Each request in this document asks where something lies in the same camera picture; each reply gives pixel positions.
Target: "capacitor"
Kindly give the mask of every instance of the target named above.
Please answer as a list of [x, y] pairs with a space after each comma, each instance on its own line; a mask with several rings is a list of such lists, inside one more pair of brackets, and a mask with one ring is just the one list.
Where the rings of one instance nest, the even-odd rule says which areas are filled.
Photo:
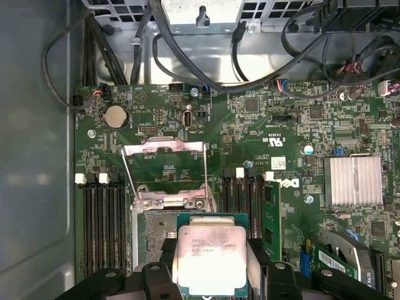
[[314, 147], [312, 147], [311, 145], [305, 145], [300, 149], [300, 153], [302, 155], [313, 155]]
[[390, 126], [392, 128], [400, 128], [400, 119], [393, 119], [390, 121]]
[[364, 87], [359, 87], [358, 89], [356, 89], [355, 91], [350, 92], [347, 95], [347, 98], [349, 100], [356, 100], [357, 98], [359, 98], [362, 94], [364, 93]]

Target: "chip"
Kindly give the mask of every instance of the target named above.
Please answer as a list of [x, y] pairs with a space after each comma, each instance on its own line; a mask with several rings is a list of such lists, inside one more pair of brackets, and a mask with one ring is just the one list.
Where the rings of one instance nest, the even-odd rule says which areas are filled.
[[222, 141], [226, 144], [229, 144], [232, 142], [232, 136], [228, 136], [228, 135], [222, 136]]
[[310, 120], [322, 119], [323, 111], [322, 105], [310, 105]]
[[245, 103], [246, 112], [258, 111], [258, 100], [257, 99], [247, 99]]
[[385, 222], [372, 222], [371, 223], [371, 234], [373, 236], [384, 236], [385, 235]]

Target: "white connector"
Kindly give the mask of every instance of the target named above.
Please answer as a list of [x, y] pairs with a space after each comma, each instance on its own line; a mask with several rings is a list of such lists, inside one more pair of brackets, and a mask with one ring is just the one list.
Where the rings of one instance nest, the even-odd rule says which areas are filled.
[[390, 91], [389, 87], [391, 85], [390, 80], [381, 81], [377, 86], [377, 91], [381, 97], [385, 97], [390, 95], [392, 92]]
[[76, 184], [86, 184], [87, 183], [87, 179], [85, 174], [83, 173], [76, 173], [75, 174], [75, 183]]
[[101, 184], [109, 184], [110, 183], [110, 177], [108, 177], [107, 173], [99, 174], [99, 183], [101, 183]]

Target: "cable connector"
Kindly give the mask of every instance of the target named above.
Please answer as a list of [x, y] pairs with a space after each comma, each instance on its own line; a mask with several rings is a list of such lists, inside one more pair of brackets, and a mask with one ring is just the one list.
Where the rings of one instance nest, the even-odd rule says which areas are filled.
[[238, 43], [242, 40], [244, 33], [246, 32], [247, 22], [243, 21], [237, 24], [236, 29], [232, 33], [232, 44]]

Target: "blue slot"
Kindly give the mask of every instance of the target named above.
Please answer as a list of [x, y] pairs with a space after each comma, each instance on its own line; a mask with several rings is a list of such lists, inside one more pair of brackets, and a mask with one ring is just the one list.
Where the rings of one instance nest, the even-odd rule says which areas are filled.
[[307, 254], [306, 251], [300, 252], [300, 272], [311, 277], [311, 255]]

